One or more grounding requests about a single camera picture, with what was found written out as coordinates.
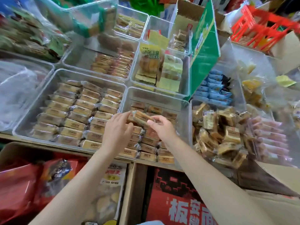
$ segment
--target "red plastic basket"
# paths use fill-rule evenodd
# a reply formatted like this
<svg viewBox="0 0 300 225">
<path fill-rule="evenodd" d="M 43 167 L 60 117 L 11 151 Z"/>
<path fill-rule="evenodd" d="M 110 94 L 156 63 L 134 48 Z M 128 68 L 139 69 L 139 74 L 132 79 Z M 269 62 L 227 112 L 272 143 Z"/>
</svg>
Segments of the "red plastic basket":
<svg viewBox="0 0 300 225">
<path fill-rule="evenodd" d="M 269 51 L 279 40 L 281 40 L 290 30 L 296 33 L 300 32 L 300 24 L 293 22 L 287 18 L 277 16 L 268 11 L 256 9 L 253 6 L 244 6 L 241 9 L 242 17 L 231 27 L 232 36 L 231 40 L 239 42 L 242 37 L 251 37 L 247 42 L 247 46 L 251 44 L 253 48 L 261 51 Z M 268 27 L 267 23 L 274 23 L 273 26 Z"/>
</svg>

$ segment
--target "person's right hand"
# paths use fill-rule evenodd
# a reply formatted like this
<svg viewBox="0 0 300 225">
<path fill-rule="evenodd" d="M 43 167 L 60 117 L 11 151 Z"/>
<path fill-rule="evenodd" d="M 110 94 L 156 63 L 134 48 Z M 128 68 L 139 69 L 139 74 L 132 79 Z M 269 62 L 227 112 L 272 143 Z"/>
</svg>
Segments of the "person's right hand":
<svg viewBox="0 0 300 225">
<path fill-rule="evenodd" d="M 164 142 L 166 146 L 171 146 L 172 142 L 178 138 L 176 130 L 173 127 L 173 124 L 161 115 L 152 116 L 159 123 L 148 120 L 147 124 L 157 132 L 159 138 Z"/>
</svg>

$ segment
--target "forearm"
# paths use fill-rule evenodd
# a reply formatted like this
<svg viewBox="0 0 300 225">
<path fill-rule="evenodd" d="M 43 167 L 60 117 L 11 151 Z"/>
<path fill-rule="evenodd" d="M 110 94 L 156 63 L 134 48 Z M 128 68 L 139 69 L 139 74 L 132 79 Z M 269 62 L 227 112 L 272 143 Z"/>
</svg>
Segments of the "forearm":
<svg viewBox="0 0 300 225">
<path fill-rule="evenodd" d="M 181 139 L 166 144 L 219 225 L 274 225 L 241 188 L 231 182 Z"/>
<path fill-rule="evenodd" d="M 79 225 L 84 220 L 102 177 L 114 158 L 100 148 L 81 171 L 36 216 L 30 225 Z"/>
</svg>

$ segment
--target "hand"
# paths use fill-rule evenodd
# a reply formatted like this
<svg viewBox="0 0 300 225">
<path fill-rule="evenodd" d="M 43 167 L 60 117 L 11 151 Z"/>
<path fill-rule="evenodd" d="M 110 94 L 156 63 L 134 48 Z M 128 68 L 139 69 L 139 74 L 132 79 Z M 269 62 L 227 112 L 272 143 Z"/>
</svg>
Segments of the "hand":
<svg viewBox="0 0 300 225">
<path fill-rule="evenodd" d="M 159 138 L 164 142 L 164 144 L 170 147 L 172 142 L 174 142 L 175 139 L 179 138 L 173 127 L 173 124 L 161 115 L 155 115 L 152 116 L 152 118 L 160 121 L 160 123 L 148 120 L 147 124 L 157 132 Z"/>
<path fill-rule="evenodd" d="M 102 147 L 118 155 L 128 144 L 133 131 L 133 124 L 126 126 L 130 111 L 117 113 L 105 125 Z"/>
</svg>

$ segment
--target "person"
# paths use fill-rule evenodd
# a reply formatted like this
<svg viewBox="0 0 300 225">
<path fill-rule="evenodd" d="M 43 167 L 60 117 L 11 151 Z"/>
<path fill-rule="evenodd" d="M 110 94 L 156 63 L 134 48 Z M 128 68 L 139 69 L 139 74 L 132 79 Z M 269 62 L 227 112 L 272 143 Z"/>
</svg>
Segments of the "person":
<svg viewBox="0 0 300 225">
<path fill-rule="evenodd" d="M 29 225 L 81 224 L 105 171 L 129 142 L 133 131 L 132 123 L 125 125 L 129 115 L 117 113 L 107 121 L 102 147 Z M 149 120 L 147 124 L 177 159 L 219 225 L 274 225 L 241 188 L 182 141 L 170 121 L 160 115 L 152 117 L 160 123 Z"/>
</svg>

